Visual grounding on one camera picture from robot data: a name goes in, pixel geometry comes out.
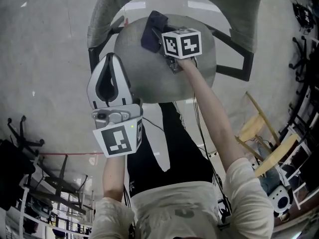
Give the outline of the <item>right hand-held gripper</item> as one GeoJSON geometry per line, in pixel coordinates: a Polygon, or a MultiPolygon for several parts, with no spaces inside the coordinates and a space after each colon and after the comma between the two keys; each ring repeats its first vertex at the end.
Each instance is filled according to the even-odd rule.
{"type": "Polygon", "coordinates": [[[177,59],[201,55],[201,32],[193,28],[182,28],[161,34],[163,55],[172,72],[182,71],[177,59]]]}

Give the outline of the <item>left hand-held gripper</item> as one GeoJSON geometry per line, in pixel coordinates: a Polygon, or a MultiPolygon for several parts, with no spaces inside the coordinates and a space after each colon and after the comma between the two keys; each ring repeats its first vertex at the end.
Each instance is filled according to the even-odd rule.
{"type": "Polygon", "coordinates": [[[143,109],[132,104],[130,81],[115,53],[108,53],[93,70],[87,96],[90,106],[96,109],[92,113],[96,125],[93,134],[104,155],[136,153],[142,142],[143,109]]]}

